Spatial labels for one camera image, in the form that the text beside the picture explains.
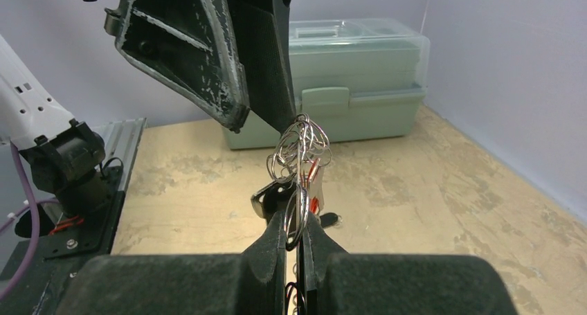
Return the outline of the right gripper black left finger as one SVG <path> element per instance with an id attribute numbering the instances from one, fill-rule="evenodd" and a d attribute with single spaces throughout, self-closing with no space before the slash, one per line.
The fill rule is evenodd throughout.
<path id="1" fill-rule="evenodd" d="M 283 314 L 284 213 L 241 253 L 103 255 L 73 279 L 57 314 Z"/>

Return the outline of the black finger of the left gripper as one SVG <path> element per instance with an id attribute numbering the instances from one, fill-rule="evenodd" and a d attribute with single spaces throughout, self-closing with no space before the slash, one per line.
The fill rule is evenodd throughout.
<path id="1" fill-rule="evenodd" d="M 105 30 L 134 67 L 232 132 L 249 113 L 227 0 L 120 0 Z"/>
<path id="2" fill-rule="evenodd" d="M 279 133 L 296 117 L 289 62 L 291 0 L 228 0 L 251 110 Z"/>

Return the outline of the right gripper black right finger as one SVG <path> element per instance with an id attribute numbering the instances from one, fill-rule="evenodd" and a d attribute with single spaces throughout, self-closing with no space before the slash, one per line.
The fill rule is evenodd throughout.
<path id="1" fill-rule="evenodd" d="M 472 255 L 349 253 L 315 215 L 298 245 L 299 314 L 517 314 L 490 263 Z"/>

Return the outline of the translucent green plastic storage box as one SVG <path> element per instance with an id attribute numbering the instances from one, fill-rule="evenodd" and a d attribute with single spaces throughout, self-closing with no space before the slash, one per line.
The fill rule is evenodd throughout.
<path id="1" fill-rule="evenodd" d="M 405 136 L 427 93 L 430 47 L 394 19 L 293 21 L 296 109 L 333 143 Z"/>

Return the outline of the large keyring with keys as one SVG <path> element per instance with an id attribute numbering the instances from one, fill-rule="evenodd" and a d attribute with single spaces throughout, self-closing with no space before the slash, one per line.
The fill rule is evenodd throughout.
<path id="1" fill-rule="evenodd" d="M 307 314 L 307 292 L 305 291 L 305 274 L 302 261 L 302 234 L 307 228 L 311 216 L 309 211 L 306 178 L 311 163 L 320 158 L 318 176 L 318 198 L 320 211 L 324 199 L 322 178 L 325 167 L 332 160 L 330 141 L 324 130 L 308 114 L 298 114 L 292 124 L 280 136 L 278 144 L 266 159 L 266 167 L 272 181 L 251 196 L 252 207 L 261 218 L 268 219 L 270 193 L 285 196 L 285 217 L 281 223 L 285 232 L 285 249 L 296 251 L 296 281 L 285 287 L 286 306 L 294 303 L 294 314 Z"/>

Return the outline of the black plastic key tag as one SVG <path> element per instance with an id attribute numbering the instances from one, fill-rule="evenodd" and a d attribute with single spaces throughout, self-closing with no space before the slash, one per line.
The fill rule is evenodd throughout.
<path id="1" fill-rule="evenodd" d="M 341 223 L 341 216 L 336 213 L 324 213 L 318 218 L 322 228 L 338 226 Z"/>

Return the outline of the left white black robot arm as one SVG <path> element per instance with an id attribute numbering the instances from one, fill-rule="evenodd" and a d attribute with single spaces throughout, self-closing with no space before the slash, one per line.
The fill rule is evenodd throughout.
<path id="1" fill-rule="evenodd" d="M 238 133 L 255 113 L 278 132 L 296 114 L 289 66 L 291 0 L 120 0 L 104 28 L 135 68 Z M 105 205 L 100 135 L 43 88 L 1 41 L 1 133 L 38 189 L 68 216 Z"/>

